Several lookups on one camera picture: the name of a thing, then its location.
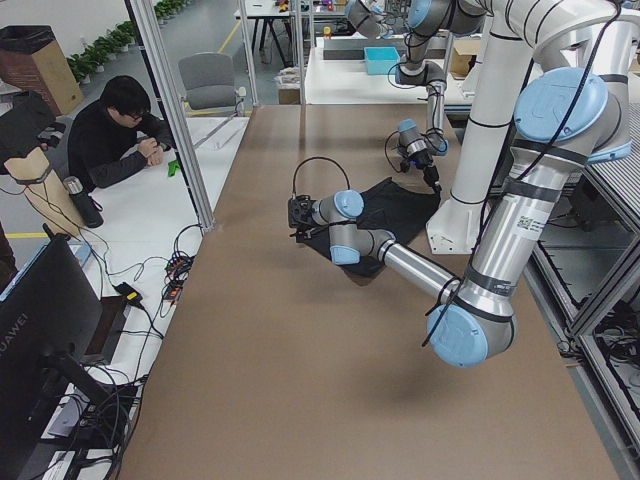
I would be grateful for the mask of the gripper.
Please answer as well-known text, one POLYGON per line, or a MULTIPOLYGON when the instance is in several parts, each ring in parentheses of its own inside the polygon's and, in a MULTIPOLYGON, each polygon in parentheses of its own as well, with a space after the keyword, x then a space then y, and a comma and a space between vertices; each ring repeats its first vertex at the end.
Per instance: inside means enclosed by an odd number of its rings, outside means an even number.
POLYGON ((412 163, 418 170, 422 171, 425 183, 432 190, 440 189, 440 179, 437 167, 432 156, 426 150, 415 153, 412 158, 412 163))
POLYGON ((319 224, 313 219, 313 205, 314 201, 308 198, 308 207, 305 216, 305 223, 296 228, 294 237, 297 243, 302 243, 304 240, 308 240, 312 237, 314 230, 319 224))

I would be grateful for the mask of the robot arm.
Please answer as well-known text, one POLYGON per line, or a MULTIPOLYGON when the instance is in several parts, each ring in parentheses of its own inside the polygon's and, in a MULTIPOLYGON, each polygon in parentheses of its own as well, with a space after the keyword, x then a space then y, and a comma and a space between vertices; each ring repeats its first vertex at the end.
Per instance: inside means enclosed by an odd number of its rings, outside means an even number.
POLYGON ((485 14, 482 8, 464 1, 411 2, 403 39, 405 54, 387 70, 395 75, 397 86, 423 87, 426 90, 426 130, 421 132, 411 119, 401 121, 397 127, 397 152, 401 156, 399 170, 406 172, 412 166, 416 167, 436 194, 441 191, 441 185, 433 158, 446 154, 448 150, 443 128, 447 74, 438 64, 427 59, 428 46, 442 30, 457 36, 476 32, 485 14))
POLYGON ((625 1, 415 1, 399 82, 440 93, 443 72, 425 54, 442 30, 485 41, 450 196, 427 224, 432 248, 469 255, 464 275, 389 231, 359 228, 365 203, 352 189, 293 194, 288 221, 298 235, 326 228, 333 263, 370 256, 436 296, 427 343, 444 362, 472 367, 512 345, 512 295, 569 176, 631 151, 639 11, 625 1))

